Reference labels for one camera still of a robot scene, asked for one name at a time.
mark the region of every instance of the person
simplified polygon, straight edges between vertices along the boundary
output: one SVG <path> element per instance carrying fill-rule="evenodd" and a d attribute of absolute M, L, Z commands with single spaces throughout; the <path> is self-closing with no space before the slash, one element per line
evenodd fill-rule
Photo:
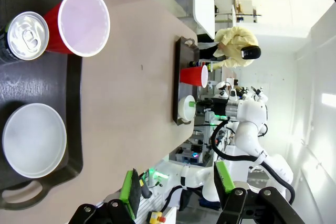
<path fill-rule="evenodd" d="M 210 60 L 215 57 L 215 60 L 218 60 L 218 58 L 224 57 L 224 60 L 213 64 L 214 70 L 222 66 L 227 68 L 246 67 L 261 55 L 256 36 L 244 27 L 235 26 L 220 29 L 214 40 L 211 40 L 206 34 L 197 37 L 199 43 L 212 42 L 209 44 L 212 45 L 211 47 L 200 50 L 200 59 Z"/>

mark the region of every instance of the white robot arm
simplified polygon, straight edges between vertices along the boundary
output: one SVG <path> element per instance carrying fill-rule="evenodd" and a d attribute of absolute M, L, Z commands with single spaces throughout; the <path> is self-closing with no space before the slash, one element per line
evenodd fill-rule
<path fill-rule="evenodd" d="M 268 97 L 264 94 L 264 90 L 262 87 L 260 89 L 256 90 L 254 87 L 251 87 L 251 89 L 254 91 L 255 95 L 258 97 L 255 99 L 257 102 L 266 103 L 268 101 Z"/>
<path fill-rule="evenodd" d="M 237 122 L 229 122 L 235 132 L 235 145 L 255 157 L 256 165 L 267 164 L 283 181 L 292 183 L 293 172 L 285 159 L 280 155 L 269 156 L 258 142 L 258 133 L 265 130 L 267 122 L 267 107 L 261 101 L 238 100 L 228 101 L 225 108 L 226 116 L 236 118 Z M 161 164 L 157 169 L 160 173 L 168 175 L 166 190 L 181 185 L 185 188 L 197 188 L 203 186 L 203 197 L 209 201 L 218 201 L 218 194 L 214 184 L 213 167 L 183 166 L 171 162 Z M 271 173 L 264 168 L 264 171 L 270 177 L 268 186 L 277 188 L 285 196 L 286 188 L 278 183 Z"/>

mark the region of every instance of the black metal bracket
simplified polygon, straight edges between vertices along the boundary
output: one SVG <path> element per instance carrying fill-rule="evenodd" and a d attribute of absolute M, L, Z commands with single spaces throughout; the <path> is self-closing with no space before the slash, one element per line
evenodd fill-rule
<path fill-rule="evenodd" d="M 134 224 L 124 203 L 113 199 L 100 207 L 91 204 L 81 205 L 69 221 L 69 224 Z"/>
<path fill-rule="evenodd" d="M 235 188 L 224 198 L 217 224 L 239 224 L 242 219 L 253 219 L 258 224 L 305 224 L 274 187 L 266 187 L 258 194 Z"/>

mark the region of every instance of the soda can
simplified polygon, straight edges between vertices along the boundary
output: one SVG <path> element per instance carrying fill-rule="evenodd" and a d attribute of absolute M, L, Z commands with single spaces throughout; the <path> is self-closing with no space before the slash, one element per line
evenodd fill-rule
<path fill-rule="evenodd" d="M 34 60 L 46 50 L 49 29 L 46 21 L 37 13 L 17 15 L 0 30 L 0 65 Z"/>
<path fill-rule="evenodd" d="M 188 67 L 202 67 L 204 65 L 209 65 L 210 62 L 204 62 L 204 61 L 189 61 Z"/>

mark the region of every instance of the white plastic bowl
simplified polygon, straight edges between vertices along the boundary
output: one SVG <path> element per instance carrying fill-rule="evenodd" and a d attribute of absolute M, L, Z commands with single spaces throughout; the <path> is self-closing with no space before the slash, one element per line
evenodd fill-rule
<path fill-rule="evenodd" d="M 196 113 L 196 107 L 190 107 L 189 102 L 195 102 L 195 98 L 192 95 L 188 95 L 178 102 L 179 116 L 187 122 L 191 121 Z"/>
<path fill-rule="evenodd" d="M 61 162 L 67 146 L 66 128 L 60 115 L 50 106 L 28 104 L 9 117 L 2 145 L 16 172 L 28 178 L 41 178 Z"/>

